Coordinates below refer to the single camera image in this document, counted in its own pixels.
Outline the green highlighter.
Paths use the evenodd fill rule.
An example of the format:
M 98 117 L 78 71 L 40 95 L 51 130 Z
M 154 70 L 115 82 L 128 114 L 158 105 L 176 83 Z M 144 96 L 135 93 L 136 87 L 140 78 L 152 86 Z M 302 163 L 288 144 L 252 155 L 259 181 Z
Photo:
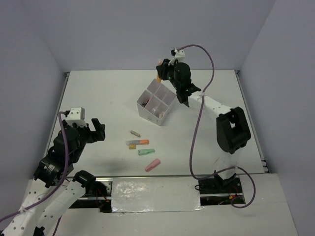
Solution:
M 138 150 L 138 155 L 139 156 L 153 154 L 153 153 L 155 153 L 155 149 L 153 149 L 153 148 L 147 148 L 147 149 L 140 149 L 140 150 Z

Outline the orange highlighter with clear cap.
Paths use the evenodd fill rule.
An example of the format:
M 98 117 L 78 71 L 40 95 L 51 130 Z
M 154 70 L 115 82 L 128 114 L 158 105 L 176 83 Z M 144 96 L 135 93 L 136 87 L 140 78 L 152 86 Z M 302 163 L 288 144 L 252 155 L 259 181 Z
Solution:
M 148 145 L 149 140 L 130 140 L 126 141 L 126 145 Z

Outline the beige eraser stick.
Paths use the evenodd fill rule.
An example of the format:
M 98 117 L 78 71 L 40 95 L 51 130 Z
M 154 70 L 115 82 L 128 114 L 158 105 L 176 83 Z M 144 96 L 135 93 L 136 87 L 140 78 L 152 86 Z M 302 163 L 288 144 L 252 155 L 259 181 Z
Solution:
M 135 131 L 133 131 L 133 130 L 131 130 L 130 133 L 131 133 L 132 135 L 135 135 L 136 137 L 141 137 L 141 135 L 140 135 L 139 133 L 137 133 L 137 132 L 135 132 Z

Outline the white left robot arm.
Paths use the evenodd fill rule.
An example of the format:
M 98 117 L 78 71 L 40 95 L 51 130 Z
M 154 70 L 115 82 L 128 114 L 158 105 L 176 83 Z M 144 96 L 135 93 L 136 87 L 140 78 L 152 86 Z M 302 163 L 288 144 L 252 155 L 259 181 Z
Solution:
M 39 162 L 30 189 L 19 210 L 7 216 L 2 236 L 45 236 L 61 216 L 82 196 L 105 196 L 107 187 L 87 171 L 78 171 L 67 186 L 86 144 L 105 139 L 105 124 L 92 119 L 94 131 L 83 120 L 64 119 L 47 155 Z

